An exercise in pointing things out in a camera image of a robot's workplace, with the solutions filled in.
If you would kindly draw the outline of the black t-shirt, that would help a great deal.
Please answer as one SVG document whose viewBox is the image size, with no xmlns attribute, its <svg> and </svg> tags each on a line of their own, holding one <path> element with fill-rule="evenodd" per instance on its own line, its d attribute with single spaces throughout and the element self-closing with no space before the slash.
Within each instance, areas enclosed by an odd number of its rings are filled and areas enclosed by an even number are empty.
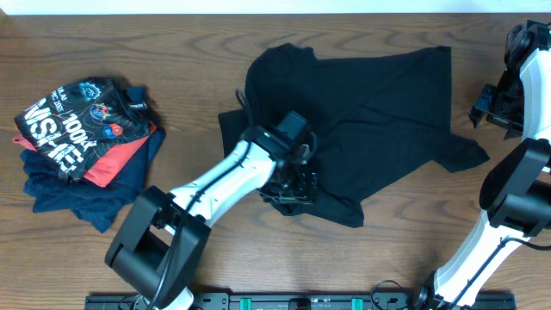
<svg viewBox="0 0 551 310">
<path fill-rule="evenodd" d="M 247 71 L 245 102 L 218 116 L 231 151 L 250 126 L 275 127 L 289 112 L 315 134 L 308 167 L 314 202 L 263 199 L 285 216 L 310 214 L 349 227 L 364 222 L 362 201 L 428 162 L 449 172 L 488 160 L 451 130 L 451 50 L 429 47 L 379 58 L 318 59 L 312 48 L 272 47 Z"/>
</svg>

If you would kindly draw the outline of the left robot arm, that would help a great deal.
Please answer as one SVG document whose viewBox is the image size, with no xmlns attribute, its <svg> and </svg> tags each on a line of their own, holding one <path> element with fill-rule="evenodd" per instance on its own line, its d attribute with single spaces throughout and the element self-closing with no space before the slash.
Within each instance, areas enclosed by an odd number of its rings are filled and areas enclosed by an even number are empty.
<svg viewBox="0 0 551 310">
<path fill-rule="evenodd" d="M 212 169 L 183 186 L 156 186 L 136 198 L 105 263 L 130 284 L 149 309 L 188 309 L 189 285 L 214 224 L 277 169 L 302 164 L 317 137 L 306 128 L 254 127 Z"/>
</svg>

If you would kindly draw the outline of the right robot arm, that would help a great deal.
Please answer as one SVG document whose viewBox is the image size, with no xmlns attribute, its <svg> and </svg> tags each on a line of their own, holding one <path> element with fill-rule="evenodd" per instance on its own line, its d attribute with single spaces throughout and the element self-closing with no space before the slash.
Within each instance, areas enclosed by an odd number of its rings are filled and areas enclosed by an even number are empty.
<svg viewBox="0 0 551 310">
<path fill-rule="evenodd" d="M 523 245 L 549 251 L 530 239 L 550 228 L 550 26 L 528 20 L 506 37 L 505 70 L 486 85 L 469 118 L 506 129 L 520 144 L 486 176 L 480 215 L 455 255 L 419 289 L 411 309 L 514 309 L 511 293 L 482 287 L 501 263 Z"/>
</svg>

